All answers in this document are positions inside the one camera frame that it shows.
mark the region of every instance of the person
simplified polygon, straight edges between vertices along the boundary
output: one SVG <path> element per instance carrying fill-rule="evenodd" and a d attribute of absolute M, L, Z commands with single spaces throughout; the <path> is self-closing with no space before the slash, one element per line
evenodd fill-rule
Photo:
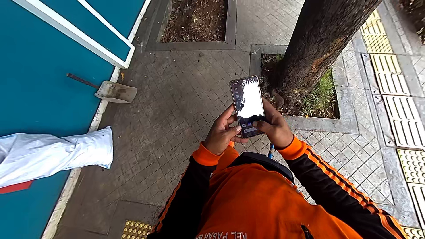
<path fill-rule="evenodd" d="M 404 239 L 398 222 L 290 131 L 263 99 L 264 132 L 317 205 L 309 204 L 291 172 L 264 155 L 233 148 L 247 142 L 229 106 L 193 152 L 148 239 L 373 238 Z"/>

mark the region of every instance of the tree bark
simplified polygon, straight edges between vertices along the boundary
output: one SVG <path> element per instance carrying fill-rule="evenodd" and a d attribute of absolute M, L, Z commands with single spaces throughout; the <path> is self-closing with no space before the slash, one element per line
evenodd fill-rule
<path fill-rule="evenodd" d="M 381 0 L 306 0 L 288 48 L 272 74 L 286 105 L 307 95 Z"/>

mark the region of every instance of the orange jacket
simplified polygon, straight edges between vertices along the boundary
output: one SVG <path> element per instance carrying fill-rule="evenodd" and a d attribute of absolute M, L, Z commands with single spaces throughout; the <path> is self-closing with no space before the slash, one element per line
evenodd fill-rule
<path fill-rule="evenodd" d="M 294 138 L 279 153 L 317 205 L 282 174 L 243 163 L 252 153 L 235 160 L 232 145 L 217 156 L 201 143 L 148 238 L 405 238 L 393 217 L 305 142 Z"/>

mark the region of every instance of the tactile paving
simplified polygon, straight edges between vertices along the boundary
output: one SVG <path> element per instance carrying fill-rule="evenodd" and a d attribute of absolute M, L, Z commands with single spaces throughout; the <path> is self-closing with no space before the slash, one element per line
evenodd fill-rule
<path fill-rule="evenodd" d="M 396 145 L 425 148 L 425 131 L 411 97 L 383 95 Z"/>
<path fill-rule="evenodd" d="M 406 182 L 425 184 L 425 152 L 397 150 Z"/>
<path fill-rule="evenodd" d="M 375 73 L 401 74 L 396 55 L 371 54 L 371 60 Z"/>
<path fill-rule="evenodd" d="M 381 94 L 410 95 L 406 80 L 402 74 L 376 73 Z"/>
<path fill-rule="evenodd" d="M 393 50 L 386 35 L 363 34 L 368 53 L 392 54 Z"/>
<path fill-rule="evenodd" d="M 422 229 L 401 227 L 407 236 L 407 239 L 425 239 Z"/>
<path fill-rule="evenodd" d="M 407 183 L 410 193 L 413 198 L 413 204 L 415 205 L 416 213 L 419 218 L 419 223 L 422 229 L 425 228 L 425 185 L 419 183 Z"/>
<path fill-rule="evenodd" d="M 378 12 L 375 10 L 361 27 L 362 34 L 385 35 Z"/>
<path fill-rule="evenodd" d="M 138 221 L 126 221 L 121 239 L 146 239 L 152 231 L 152 226 Z"/>

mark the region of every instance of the orange sleeve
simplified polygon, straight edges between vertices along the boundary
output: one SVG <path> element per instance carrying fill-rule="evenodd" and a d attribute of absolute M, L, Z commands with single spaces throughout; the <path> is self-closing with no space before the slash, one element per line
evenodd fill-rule
<path fill-rule="evenodd" d="M 218 160 L 221 158 L 222 155 L 223 153 L 220 155 L 216 155 L 208 151 L 208 149 L 204 147 L 204 142 L 202 141 L 199 144 L 198 150 L 193 152 L 192 157 L 200 165 L 214 166 L 218 164 Z"/>
<path fill-rule="evenodd" d="M 282 155 L 285 160 L 294 160 L 301 157 L 301 155 L 303 155 L 306 149 L 306 142 L 301 141 L 294 136 L 294 139 L 288 147 L 284 149 L 277 149 L 277 151 Z"/>

